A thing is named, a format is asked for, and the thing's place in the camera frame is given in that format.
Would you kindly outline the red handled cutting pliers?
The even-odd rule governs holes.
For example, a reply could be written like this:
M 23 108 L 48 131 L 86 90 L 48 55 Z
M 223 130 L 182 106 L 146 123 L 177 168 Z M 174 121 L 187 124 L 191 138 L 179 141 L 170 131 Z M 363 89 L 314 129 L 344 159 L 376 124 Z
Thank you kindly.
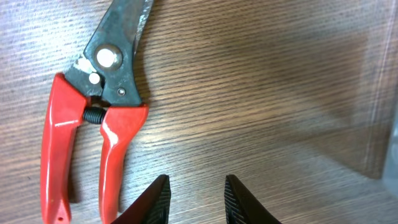
M 133 61 L 152 9 L 148 0 L 115 0 L 83 53 L 65 73 L 54 76 L 42 136 L 40 205 L 45 223 L 70 223 L 68 174 L 75 134 L 89 122 L 104 139 L 99 172 L 99 214 L 116 219 L 124 156 L 144 125 Z

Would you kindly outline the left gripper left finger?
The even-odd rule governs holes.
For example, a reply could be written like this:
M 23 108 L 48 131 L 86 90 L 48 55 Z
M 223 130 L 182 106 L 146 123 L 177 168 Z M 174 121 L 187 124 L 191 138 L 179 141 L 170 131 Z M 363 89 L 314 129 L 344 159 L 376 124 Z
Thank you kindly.
M 112 224 L 168 224 L 170 201 L 169 176 L 159 175 Z

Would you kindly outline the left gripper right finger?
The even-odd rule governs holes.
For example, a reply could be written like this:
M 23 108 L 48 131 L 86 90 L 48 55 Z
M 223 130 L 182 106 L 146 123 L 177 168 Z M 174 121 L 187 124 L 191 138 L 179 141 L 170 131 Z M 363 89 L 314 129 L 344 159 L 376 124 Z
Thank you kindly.
M 233 174 L 224 183 L 227 224 L 281 224 Z

